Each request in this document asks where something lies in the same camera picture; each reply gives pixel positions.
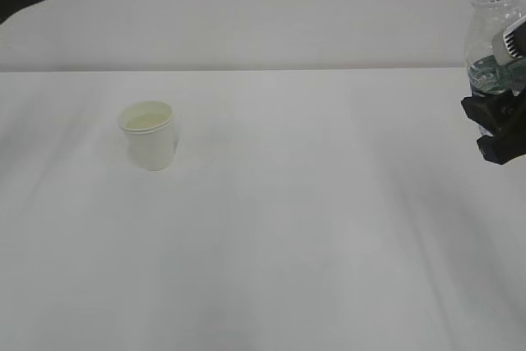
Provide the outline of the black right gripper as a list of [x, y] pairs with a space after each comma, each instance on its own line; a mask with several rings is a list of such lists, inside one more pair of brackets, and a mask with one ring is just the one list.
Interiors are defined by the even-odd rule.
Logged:
[[518, 95], [469, 96], [461, 100], [466, 116], [490, 133], [477, 140], [487, 162], [503, 165], [525, 155], [525, 90]]

